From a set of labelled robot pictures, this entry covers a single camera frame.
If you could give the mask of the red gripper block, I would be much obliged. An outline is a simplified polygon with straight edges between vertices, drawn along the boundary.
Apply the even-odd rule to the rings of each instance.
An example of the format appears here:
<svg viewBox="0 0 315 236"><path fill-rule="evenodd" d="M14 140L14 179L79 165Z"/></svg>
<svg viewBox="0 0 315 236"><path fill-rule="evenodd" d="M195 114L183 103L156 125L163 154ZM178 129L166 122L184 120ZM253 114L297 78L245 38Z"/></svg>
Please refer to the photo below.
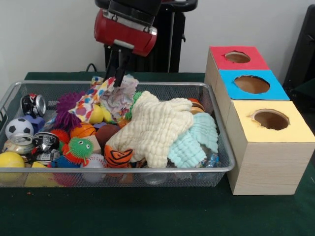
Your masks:
<svg viewBox="0 0 315 236"><path fill-rule="evenodd" d="M100 9L94 24L94 38L107 46L121 46L132 53L146 57L157 40L157 29L125 19L108 10ZM120 87L131 57L130 51L122 51L122 63L116 69L116 51L110 50L105 79L115 75L114 87Z"/></svg>

